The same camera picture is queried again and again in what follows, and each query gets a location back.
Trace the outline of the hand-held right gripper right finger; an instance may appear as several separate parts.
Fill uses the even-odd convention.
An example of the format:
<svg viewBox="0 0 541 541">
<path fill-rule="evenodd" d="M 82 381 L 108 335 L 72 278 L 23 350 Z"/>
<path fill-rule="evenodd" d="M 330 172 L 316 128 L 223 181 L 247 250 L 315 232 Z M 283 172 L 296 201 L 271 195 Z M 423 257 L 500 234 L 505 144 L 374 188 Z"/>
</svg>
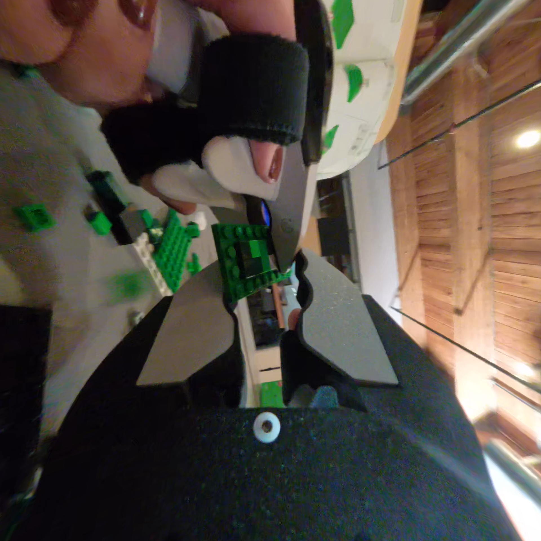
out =
<svg viewBox="0 0 541 541">
<path fill-rule="evenodd" d="M 399 388 L 396 321 L 311 250 L 297 254 L 295 274 L 300 313 L 280 343 L 283 389 Z"/>
</svg>

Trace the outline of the grey desk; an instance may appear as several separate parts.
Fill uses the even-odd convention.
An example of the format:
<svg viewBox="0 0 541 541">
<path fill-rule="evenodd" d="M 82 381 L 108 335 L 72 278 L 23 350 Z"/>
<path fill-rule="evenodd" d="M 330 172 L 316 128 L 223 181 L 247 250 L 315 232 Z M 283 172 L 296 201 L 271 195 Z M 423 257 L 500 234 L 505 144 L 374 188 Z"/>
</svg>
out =
<svg viewBox="0 0 541 541">
<path fill-rule="evenodd" d="M 105 357 L 125 338 L 129 315 L 150 323 L 155 305 L 168 310 L 129 246 L 111 233 L 98 236 L 85 218 L 94 200 L 85 175 L 110 171 L 128 200 L 156 211 L 166 208 L 122 175 L 93 109 L 75 106 L 41 78 L 18 79 L 1 67 L 1 263 L 20 287 L 22 305 L 52 312 L 40 437 L 57 434 L 72 404 Z M 17 206 L 43 204 L 56 221 L 27 231 Z M 136 328 L 134 353 L 121 354 L 122 368 L 136 354 L 148 357 L 158 331 Z M 186 391 L 187 382 L 137 391 Z"/>
</svg>

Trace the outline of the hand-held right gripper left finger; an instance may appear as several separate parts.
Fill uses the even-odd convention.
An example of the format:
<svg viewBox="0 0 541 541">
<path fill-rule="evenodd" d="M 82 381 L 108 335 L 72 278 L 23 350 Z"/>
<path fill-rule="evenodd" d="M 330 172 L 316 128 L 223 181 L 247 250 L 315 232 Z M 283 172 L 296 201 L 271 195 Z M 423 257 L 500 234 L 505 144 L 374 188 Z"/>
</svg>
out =
<svg viewBox="0 0 541 541">
<path fill-rule="evenodd" d="M 171 300 L 137 379 L 139 387 L 185 382 L 232 346 L 240 346 L 218 261 L 187 280 Z"/>
</svg>

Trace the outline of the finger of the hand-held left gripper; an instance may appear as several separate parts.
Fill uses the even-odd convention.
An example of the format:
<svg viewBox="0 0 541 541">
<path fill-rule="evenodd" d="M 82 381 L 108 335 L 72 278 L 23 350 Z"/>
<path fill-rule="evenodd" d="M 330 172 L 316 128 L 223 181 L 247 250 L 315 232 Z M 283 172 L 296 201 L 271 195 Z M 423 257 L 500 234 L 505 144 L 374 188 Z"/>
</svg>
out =
<svg viewBox="0 0 541 541">
<path fill-rule="evenodd" d="M 268 202 L 271 238 L 280 272 L 290 269 L 312 212 L 318 164 L 305 164 L 302 145 L 286 148 L 278 197 Z"/>
</svg>

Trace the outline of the green square lego plate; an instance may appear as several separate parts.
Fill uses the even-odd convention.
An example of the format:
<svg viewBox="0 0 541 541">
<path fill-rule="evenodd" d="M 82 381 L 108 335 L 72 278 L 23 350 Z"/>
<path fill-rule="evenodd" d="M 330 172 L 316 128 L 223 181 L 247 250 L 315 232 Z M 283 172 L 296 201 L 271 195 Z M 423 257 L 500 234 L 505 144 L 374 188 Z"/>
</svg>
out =
<svg viewBox="0 0 541 541">
<path fill-rule="evenodd" d="M 291 269 L 278 268 L 269 227 L 218 223 L 212 232 L 227 303 L 290 278 Z"/>
</svg>

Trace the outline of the green lego plate build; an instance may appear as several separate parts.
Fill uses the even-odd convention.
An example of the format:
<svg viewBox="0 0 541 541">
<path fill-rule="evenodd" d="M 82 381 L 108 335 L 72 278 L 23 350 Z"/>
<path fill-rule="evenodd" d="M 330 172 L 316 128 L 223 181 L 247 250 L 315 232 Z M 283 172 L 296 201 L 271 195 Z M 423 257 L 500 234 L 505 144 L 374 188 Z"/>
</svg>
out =
<svg viewBox="0 0 541 541">
<path fill-rule="evenodd" d="M 168 210 L 163 234 L 154 249 L 153 258 L 166 285 L 174 294 L 181 285 L 188 251 L 192 241 L 199 237 L 199 225 L 193 221 L 186 226 L 174 210 Z"/>
</svg>

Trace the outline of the grey lego brick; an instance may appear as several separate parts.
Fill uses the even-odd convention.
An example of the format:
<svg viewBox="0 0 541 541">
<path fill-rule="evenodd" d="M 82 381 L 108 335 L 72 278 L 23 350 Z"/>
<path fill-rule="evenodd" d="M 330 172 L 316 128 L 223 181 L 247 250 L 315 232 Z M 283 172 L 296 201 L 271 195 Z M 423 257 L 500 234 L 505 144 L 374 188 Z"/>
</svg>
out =
<svg viewBox="0 0 541 541">
<path fill-rule="evenodd" d="M 125 208 L 117 217 L 120 245 L 129 245 L 147 232 L 145 220 L 138 209 Z"/>
</svg>

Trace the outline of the person's left hand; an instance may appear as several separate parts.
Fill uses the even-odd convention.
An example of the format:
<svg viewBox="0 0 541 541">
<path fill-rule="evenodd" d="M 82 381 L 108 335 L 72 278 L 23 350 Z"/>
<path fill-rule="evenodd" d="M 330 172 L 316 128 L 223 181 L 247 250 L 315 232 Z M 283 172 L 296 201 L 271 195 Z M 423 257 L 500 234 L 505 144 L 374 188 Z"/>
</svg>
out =
<svg viewBox="0 0 541 541">
<path fill-rule="evenodd" d="M 220 18 L 234 34 L 296 41 L 293 1 L 180 1 L 196 15 Z M 154 42 L 173 1 L 1 1 L 1 59 L 41 65 L 51 87 L 67 100 L 96 110 L 156 101 L 174 90 L 154 70 Z M 158 42 L 165 43 L 158 37 Z M 273 184 L 284 149 L 250 141 L 253 167 Z"/>
</svg>

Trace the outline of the black lego brick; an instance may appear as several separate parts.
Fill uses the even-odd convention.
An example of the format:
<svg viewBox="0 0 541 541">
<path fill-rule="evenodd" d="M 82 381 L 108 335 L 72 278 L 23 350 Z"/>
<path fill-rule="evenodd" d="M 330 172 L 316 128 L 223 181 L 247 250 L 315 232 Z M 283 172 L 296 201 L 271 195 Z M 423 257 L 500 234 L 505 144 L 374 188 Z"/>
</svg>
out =
<svg viewBox="0 0 541 541">
<path fill-rule="evenodd" d="M 132 234 L 123 221 L 123 212 L 128 209 L 129 203 L 116 185 L 112 173 L 95 170 L 87 173 L 85 178 L 93 190 L 100 210 L 111 223 L 111 232 L 117 244 L 132 244 Z"/>
</svg>

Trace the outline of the metal ceiling pipe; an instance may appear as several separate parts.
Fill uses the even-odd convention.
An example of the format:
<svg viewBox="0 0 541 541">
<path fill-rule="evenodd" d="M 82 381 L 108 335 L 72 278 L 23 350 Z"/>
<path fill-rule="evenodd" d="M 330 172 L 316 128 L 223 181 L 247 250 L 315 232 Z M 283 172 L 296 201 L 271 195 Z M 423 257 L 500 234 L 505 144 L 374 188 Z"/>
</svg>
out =
<svg viewBox="0 0 541 541">
<path fill-rule="evenodd" d="M 530 2 L 479 1 L 408 74 L 400 105 L 412 105 L 462 56 L 477 49 L 478 45 L 528 3 Z"/>
</svg>

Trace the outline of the white lego brick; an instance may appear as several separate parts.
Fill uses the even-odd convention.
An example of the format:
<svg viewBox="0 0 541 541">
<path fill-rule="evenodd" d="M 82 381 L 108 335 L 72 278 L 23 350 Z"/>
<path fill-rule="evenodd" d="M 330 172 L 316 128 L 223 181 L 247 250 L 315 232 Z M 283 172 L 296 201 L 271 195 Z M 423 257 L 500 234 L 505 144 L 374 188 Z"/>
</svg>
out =
<svg viewBox="0 0 541 541">
<path fill-rule="evenodd" d="M 141 233 L 129 247 L 136 260 L 138 260 L 143 269 L 147 272 L 154 289 L 156 289 L 160 296 L 163 298 L 172 296 L 173 292 L 167 285 L 154 260 L 154 247 L 150 242 L 148 233 Z"/>
</svg>

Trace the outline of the lego instruction booklet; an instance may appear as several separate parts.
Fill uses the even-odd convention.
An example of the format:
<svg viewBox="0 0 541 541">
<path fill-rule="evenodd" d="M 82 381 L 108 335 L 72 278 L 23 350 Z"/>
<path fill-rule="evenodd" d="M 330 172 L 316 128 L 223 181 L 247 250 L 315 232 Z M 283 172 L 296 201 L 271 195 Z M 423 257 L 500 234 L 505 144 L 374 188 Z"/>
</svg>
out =
<svg viewBox="0 0 541 541">
<path fill-rule="evenodd" d="M 333 76 L 317 179 L 349 171 L 371 151 L 396 82 L 405 1 L 323 1 Z"/>
</svg>

